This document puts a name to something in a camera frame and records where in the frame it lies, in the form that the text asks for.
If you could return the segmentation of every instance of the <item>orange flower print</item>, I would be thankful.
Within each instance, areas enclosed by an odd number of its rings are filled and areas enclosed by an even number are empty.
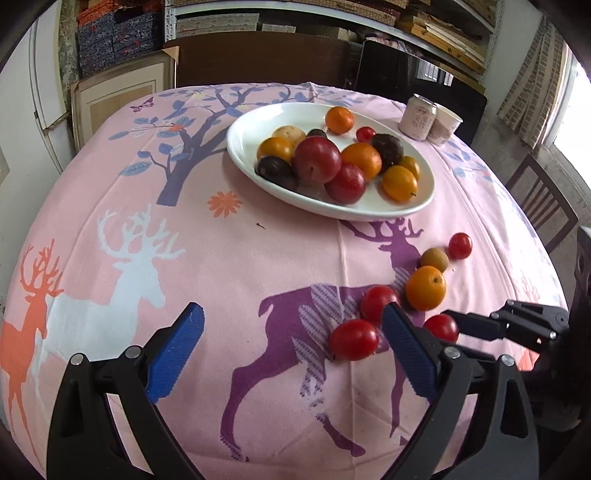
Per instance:
[[[209,205],[209,209],[214,211],[214,218],[219,217],[221,214],[223,214],[225,218],[230,215],[230,213],[238,213],[238,209],[240,208],[240,205],[242,205],[242,202],[238,200],[238,197],[236,197],[234,192],[218,192],[207,204]]]

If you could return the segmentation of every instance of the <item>screw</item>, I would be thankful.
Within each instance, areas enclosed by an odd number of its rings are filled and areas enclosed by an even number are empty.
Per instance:
[[[125,351],[125,356],[129,359],[134,359],[134,358],[138,358],[139,355],[141,354],[142,349],[138,346],[130,346],[126,351]]]
[[[82,355],[81,353],[76,353],[75,355],[72,355],[72,358],[70,358],[70,363],[76,366],[80,365],[83,361],[84,355]]]
[[[455,360],[456,358],[460,358],[460,351],[454,347],[454,346],[448,346],[445,348],[444,350],[446,357],[451,358],[452,360]]]
[[[501,355],[501,362],[503,362],[508,367],[515,365],[515,360],[511,355]]]

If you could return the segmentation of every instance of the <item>white deer print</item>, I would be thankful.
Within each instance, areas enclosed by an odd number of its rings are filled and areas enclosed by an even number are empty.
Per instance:
[[[116,213],[107,211],[99,219],[100,248],[118,260],[113,266],[121,270],[121,276],[107,305],[73,299],[65,294],[55,299],[46,297],[47,337],[41,340],[38,335],[36,339],[38,361],[34,365],[37,368],[50,353],[66,361],[78,352],[83,352],[91,361],[116,358],[132,345],[138,326],[140,300],[146,299],[158,309],[164,307],[166,298],[152,260],[173,260],[185,250],[173,252],[177,233],[165,244],[170,236],[166,230],[166,219],[162,220],[154,235],[148,235],[150,213],[151,205],[148,205],[145,212],[129,217],[130,225],[129,222],[122,225],[123,244],[120,249],[111,248],[105,235],[107,221]]]

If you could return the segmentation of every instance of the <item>blue gripper pad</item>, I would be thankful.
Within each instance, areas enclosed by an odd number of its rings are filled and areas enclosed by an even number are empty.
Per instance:
[[[415,393],[433,402],[437,396],[437,368],[419,340],[408,318],[387,305],[382,314],[382,330],[401,363]]]
[[[150,365],[146,395],[155,404],[170,395],[191,352],[203,334],[205,314],[200,305],[191,304],[180,318],[179,326],[169,337]]]

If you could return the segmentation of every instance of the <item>table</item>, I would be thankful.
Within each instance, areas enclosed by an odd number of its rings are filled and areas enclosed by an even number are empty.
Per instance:
[[[369,286],[402,289],[420,254],[455,232],[474,251],[445,272],[435,313],[488,315],[506,299],[566,306],[529,221],[456,137],[441,148],[411,141],[436,179],[434,200],[411,218],[339,222],[256,187],[225,151],[226,130],[246,111],[291,101],[347,106],[393,129],[404,110],[311,83],[172,90],[121,109],[58,180],[23,246],[0,336],[5,409],[35,466],[45,465],[67,359],[143,345],[190,301],[204,309],[204,333],[158,408],[210,480],[381,477],[427,403],[386,347],[354,364],[329,360],[328,332],[358,315]],[[511,342],[460,342],[531,367]],[[121,422],[116,399],[112,408]],[[145,466],[124,425],[131,458]]]

